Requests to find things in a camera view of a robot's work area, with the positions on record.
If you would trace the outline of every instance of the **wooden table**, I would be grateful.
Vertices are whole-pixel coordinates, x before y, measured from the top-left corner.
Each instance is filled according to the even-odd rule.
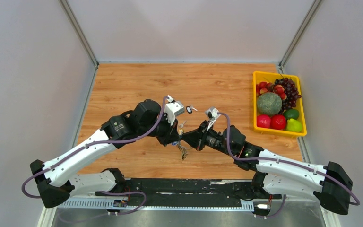
[[[196,129],[207,117],[204,111],[215,106],[227,113],[250,143],[277,154],[302,160],[296,139],[253,132],[252,74],[276,72],[273,64],[102,64],[86,110],[79,142],[101,127],[110,117],[119,115],[145,99],[159,104],[171,95],[198,112],[184,113],[185,132]],[[214,125],[226,128],[224,117]],[[254,172],[233,164],[231,157],[211,148],[190,150],[182,161],[175,146],[163,147],[155,138],[146,137],[96,160],[80,173],[97,173],[119,168],[125,177],[251,179]]]

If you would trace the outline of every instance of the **melon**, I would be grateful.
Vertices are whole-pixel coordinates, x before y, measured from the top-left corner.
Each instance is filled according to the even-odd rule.
[[[275,93],[266,92],[258,98],[257,107],[261,114],[273,116],[282,108],[282,99]]]

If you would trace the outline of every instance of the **yellow bin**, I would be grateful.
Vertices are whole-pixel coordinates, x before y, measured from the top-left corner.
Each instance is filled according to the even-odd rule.
[[[260,113],[257,111],[257,91],[256,91],[256,85],[259,84],[262,81],[265,81],[267,83],[271,82],[274,83],[275,79],[282,79],[283,77],[287,77],[289,79],[292,79],[295,82],[296,88],[298,90],[298,94],[301,95],[301,89],[300,89],[300,81],[297,76],[295,75],[287,75],[287,74],[280,74],[280,73],[272,73],[272,72],[261,72],[261,71],[255,71],[254,72],[254,79],[253,79],[253,96],[254,96],[254,131],[260,132],[260,133],[266,133],[266,134],[273,134],[278,136],[288,136],[288,137],[300,137],[307,135],[307,125],[305,124],[305,118],[304,118],[304,107],[303,107],[303,99],[300,98],[296,101],[296,108],[298,112],[300,113],[298,117],[298,121],[302,124],[302,131],[301,132],[292,132],[292,131],[286,131],[286,130],[276,130],[276,129],[267,129],[267,128],[261,128],[257,126],[257,116],[260,115]]]

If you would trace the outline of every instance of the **gray floor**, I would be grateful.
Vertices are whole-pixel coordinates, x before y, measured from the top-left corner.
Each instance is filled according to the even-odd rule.
[[[273,212],[280,203],[273,202]],[[58,209],[57,214],[67,221],[84,220],[105,210]],[[246,212],[214,211],[156,211],[140,210],[129,215],[104,216],[78,224],[61,222],[57,218],[53,227],[324,227],[321,210],[315,202],[287,202],[281,213],[271,219],[261,220]]]

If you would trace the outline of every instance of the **white wall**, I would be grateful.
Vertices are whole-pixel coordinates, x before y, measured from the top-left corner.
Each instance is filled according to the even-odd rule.
[[[99,61],[279,61],[313,0],[69,0]]]
[[[324,1],[285,71],[302,82],[312,160],[340,163],[362,202],[342,226],[363,226],[363,1]]]
[[[57,0],[0,0],[0,227],[36,226],[43,204],[20,186],[72,145],[93,73]]]

